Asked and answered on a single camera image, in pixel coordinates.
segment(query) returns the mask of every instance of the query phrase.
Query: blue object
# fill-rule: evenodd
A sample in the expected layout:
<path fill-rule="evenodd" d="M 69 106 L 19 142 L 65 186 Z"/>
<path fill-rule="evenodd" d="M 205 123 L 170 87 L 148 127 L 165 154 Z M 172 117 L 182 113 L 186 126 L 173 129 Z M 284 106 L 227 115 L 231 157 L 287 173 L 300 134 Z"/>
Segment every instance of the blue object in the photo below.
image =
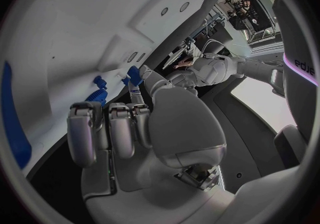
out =
<path fill-rule="evenodd" d="M 103 80 L 101 76 L 97 76 L 97 77 L 93 80 L 93 82 L 97 85 L 97 87 L 98 87 L 99 89 L 105 89 L 105 90 L 107 89 L 107 88 L 106 88 L 107 82 L 106 82 L 105 80 Z"/>
<path fill-rule="evenodd" d="M 99 89 L 86 98 L 86 101 L 98 101 L 104 106 L 106 102 L 106 97 L 108 96 L 108 92 L 105 89 Z"/>
<path fill-rule="evenodd" d="M 130 81 L 130 78 L 128 78 L 127 76 L 126 76 L 126 78 L 122 79 L 122 82 L 123 82 L 126 86 L 128 86 L 129 81 Z"/>
<path fill-rule="evenodd" d="M 140 74 L 139 74 L 139 69 L 136 66 L 132 66 L 129 69 L 128 75 L 130 76 L 130 82 L 134 86 L 138 86 L 139 84 L 141 84 L 143 82 L 143 80 L 142 80 L 142 78 L 140 77 Z"/>
<path fill-rule="evenodd" d="M 1 107 L 5 134 L 9 141 L 11 151 L 20 168 L 24 168 L 31 158 L 32 147 L 27 140 L 15 111 L 12 90 L 12 72 L 6 62 L 3 69 L 1 85 Z"/>

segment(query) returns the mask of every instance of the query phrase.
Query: purple light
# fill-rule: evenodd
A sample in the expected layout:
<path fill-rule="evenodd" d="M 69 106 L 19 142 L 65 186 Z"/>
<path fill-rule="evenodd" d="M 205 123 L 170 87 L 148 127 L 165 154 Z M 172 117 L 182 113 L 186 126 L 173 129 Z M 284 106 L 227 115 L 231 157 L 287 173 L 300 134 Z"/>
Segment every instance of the purple light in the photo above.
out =
<path fill-rule="evenodd" d="M 307 76 L 306 74 L 304 74 L 303 72 L 301 72 L 296 66 L 294 66 L 293 64 L 291 64 L 289 62 L 289 60 L 286 58 L 285 54 L 283 53 L 283 61 L 284 63 L 294 72 L 296 72 L 298 75 L 302 76 L 303 78 L 305 78 L 306 80 L 308 80 L 309 82 L 313 83 L 316 86 L 318 85 L 317 80 L 315 80 L 315 78 Z"/>

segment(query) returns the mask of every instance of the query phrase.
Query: blue light strip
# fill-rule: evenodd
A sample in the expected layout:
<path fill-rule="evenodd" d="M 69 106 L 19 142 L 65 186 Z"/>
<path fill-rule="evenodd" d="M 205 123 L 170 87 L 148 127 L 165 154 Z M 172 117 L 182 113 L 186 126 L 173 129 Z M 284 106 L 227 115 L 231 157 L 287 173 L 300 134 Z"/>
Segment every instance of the blue light strip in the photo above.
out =
<path fill-rule="evenodd" d="M 291 64 L 284 53 L 283 53 L 283 61 L 292 71 L 296 72 L 298 75 L 302 76 L 303 78 L 305 78 L 309 82 L 313 83 L 314 85 L 319 86 L 319 84 L 315 78 L 307 76 L 306 74 L 301 72 L 296 66 Z"/>

